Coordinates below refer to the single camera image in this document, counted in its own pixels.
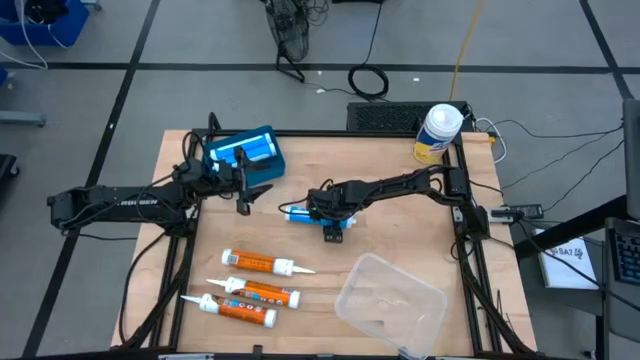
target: blue bin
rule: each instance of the blue bin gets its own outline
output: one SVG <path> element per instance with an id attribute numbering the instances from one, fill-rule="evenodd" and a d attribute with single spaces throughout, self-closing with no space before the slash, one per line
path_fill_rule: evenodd
<path id="1" fill-rule="evenodd" d="M 254 136 L 262 135 L 265 133 L 268 133 L 271 136 L 273 145 L 275 145 L 276 147 L 277 155 L 274 157 L 259 161 L 260 164 L 269 165 L 270 167 L 268 169 L 259 170 L 259 171 L 247 170 L 246 172 L 247 185 L 254 186 L 254 185 L 278 178 L 284 175 L 284 169 L 285 169 L 284 157 L 282 156 L 282 151 L 280 151 L 280 146 L 278 145 L 276 134 L 274 133 L 273 128 L 269 125 L 261 126 L 254 130 L 248 130 L 243 133 L 230 136 L 222 140 L 217 140 L 217 141 L 212 141 L 210 143 L 207 143 L 204 147 L 205 151 L 204 151 L 203 163 L 207 166 L 207 169 L 209 169 L 211 173 L 213 173 L 213 170 L 211 170 L 211 168 L 213 167 L 213 160 L 209 156 L 209 153 L 211 152 L 211 150 L 215 148 L 219 148 L 221 146 L 233 144 L 235 142 L 238 142 L 244 139 L 249 139 Z"/>
<path id="2" fill-rule="evenodd" d="M 69 13 L 61 16 L 55 23 L 51 24 L 51 29 L 49 29 L 49 25 L 30 24 L 25 19 L 24 26 L 31 44 L 60 46 L 55 39 L 58 39 L 64 46 L 75 44 L 80 31 L 84 27 L 84 23 L 89 17 L 89 10 L 80 0 L 67 0 L 66 4 Z M 9 21 L 0 22 L 0 36 L 7 40 L 9 44 L 27 45 L 14 0 L 0 0 L 0 18 Z"/>
<path id="3" fill-rule="evenodd" d="M 9 76 L 7 69 L 0 67 L 0 86 L 7 80 L 7 76 Z"/>

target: wooden table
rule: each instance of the wooden table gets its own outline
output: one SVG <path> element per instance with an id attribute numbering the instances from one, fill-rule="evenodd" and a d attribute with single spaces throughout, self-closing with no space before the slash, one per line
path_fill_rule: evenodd
<path id="1" fill-rule="evenodd" d="M 168 174 L 172 165 L 182 161 L 180 144 L 184 134 L 185 131 L 177 130 L 165 132 L 154 179 Z M 487 135 L 465 133 L 463 141 L 471 180 L 499 187 Z M 338 319 L 334 311 L 336 296 L 356 259 L 371 252 L 447 295 L 448 309 L 433 355 L 473 355 L 460 269 L 449 255 L 454 241 L 449 207 L 420 195 L 375 203 L 357 213 L 357 224 L 345 231 L 343 244 L 325 243 L 322 228 L 289 223 L 277 210 L 278 204 L 304 198 L 309 188 L 318 187 L 327 178 L 336 182 L 374 181 L 422 167 L 411 155 L 413 140 L 279 137 L 278 142 L 287 163 L 286 175 L 275 180 L 274 188 L 251 206 L 251 216 L 237 214 L 235 201 L 212 197 L 203 202 L 188 292 L 224 295 L 222 288 L 205 279 L 238 276 L 301 290 L 300 308 L 278 309 L 275 328 L 267 329 L 204 313 L 197 305 L 187 303 L 178 350 L 248 353 L 253 345 L 260 344 L 265 353 L 395 354 L 393 349 Z M 481 205 L 503 203 L 495 191 L 474 186 L 473 192 Z M 142 225 L 135 254 L 160 233 L 155 225 Z M 511 242 L 505 225 L 491 225 L 491 234 Z M 125 314 L 128 336 L 156 303 L 167 246 L 168 241 L 163 241 L 149 251 L 134 272 Z M 483 246 L 494 300 L 500 290 L 503 311 L 514 330 L 526 345 L 535 349 L 513 250 L 493 241 L 485 241 Z M 317 274 L 287 278 L 226 267 L 220 262 L 225 248 L 294 259 L 296 265 L 313 269 Z M 167 343 L 173 309 L 172 304 L 167 307 L 160 344 Z M 481 311 L 478 314 L 484 348 L 490 349 L 486 320 Z M 113 343 L 120 343 L 115 334 Z"/>

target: orange caulk tube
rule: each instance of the orange caulk tube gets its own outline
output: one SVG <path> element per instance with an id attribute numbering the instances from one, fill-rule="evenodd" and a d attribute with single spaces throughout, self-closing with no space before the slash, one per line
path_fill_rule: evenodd
<path id="1" fill-rule="evenodd" d="M 225 280 L 210 280 L 208 282 L 220 286 L 224 286 L 227 294 L 244 296 L 246 298 L 258 301 L 268 302 L 288 306 L 297 309 L 300 304 L 300 291 L 287 290 L 278 286 L 259 283 L 256 281 L 247 281 L 244 279 L 230 276 Z"/>
<path id="2" fill-rule="evenodd" d="M 293 265 L 293 260 L 274 258 L 248 251 L 225 249 L 222 252 L 222 264 L 235 266 L 260 272 L 268 272 L 276 275 L 291 276 L 294 272 L 315 274 L 313 270 Z"/>
<path id="3" fill-rule="evenodd" d="M 238 300 L 227 299 L 221 296 L 204 294 L 202 297 L 181 296 L 187 301 L 200 305 L 200 310 L 250 322 L 264 327 L 272 328 L 276 324 L 278 312 L 262 306 L 243 303 Z"/>

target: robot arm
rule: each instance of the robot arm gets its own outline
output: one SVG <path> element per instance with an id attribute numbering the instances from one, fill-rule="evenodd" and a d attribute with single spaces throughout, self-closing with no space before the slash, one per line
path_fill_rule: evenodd
<path id="1" fill-rule="evenodd" d="M 306 198 L 307 209 L 312 219 L 326 219 L 332 222 L 332 225 L 324 227 L 325 241 L 341 243 L 340 221 L 366 209 L 376 201 L 422 194 L 438 204 L 457 207 L 465 218 L 469 234 L 478 238 L 487 238 L 489 236 L 487 212 L 484 208 L 473 204 L 468 188 L 453 189 L 453 194 L 445 195 L 431 187 L 433 175 L 446 172 L 451 177 L 459 177 L 463 175 L 461 171 L 464 170 L 433 165 L 410 174 L 374 182 L 350 180 L 331 184 L 326 189 L 310 189 Z"/>
<path id="2" fill-rule="evenodd" d="M 92 222 L 147 222 L 164 228 L 169 236 L 186 236 L 190 229 L 186 210 L 198 199 L 238 193 L 237 211 L 251 213 L 249 203 L 271 188 L 264 185 L 248 188 L 246 171 L 260 170 L 245 152 L 235 150 L 238 168 L 221 162 L 217 171 L 209 171 L 202 162 L 188 158 L 174 170 L 161 186 L 76 187 L 47 198 L 51 207 L 51 224 L 62 230 L 80 228 Z"/>

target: clear plastic container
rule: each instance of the clear plastic container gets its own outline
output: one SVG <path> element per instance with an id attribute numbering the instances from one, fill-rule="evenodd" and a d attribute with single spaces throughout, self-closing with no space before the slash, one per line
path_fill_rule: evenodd
<path id="1" fill-rule="evenodd" d="M 356 261 L 336 300 L 340 319 L 415 360 L 432 355 L 446 311 L 440 289 L 371 253 Z"/>

